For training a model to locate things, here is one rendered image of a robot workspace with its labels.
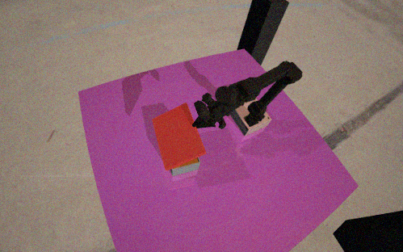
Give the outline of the red rectangular lid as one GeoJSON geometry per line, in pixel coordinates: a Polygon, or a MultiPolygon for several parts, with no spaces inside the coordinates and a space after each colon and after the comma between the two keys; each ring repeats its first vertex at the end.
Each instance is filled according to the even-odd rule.
{"type": "Polygon", "coordinates": [[[165,170],[206,154],[187,103],[152,119],[165,170]]]}

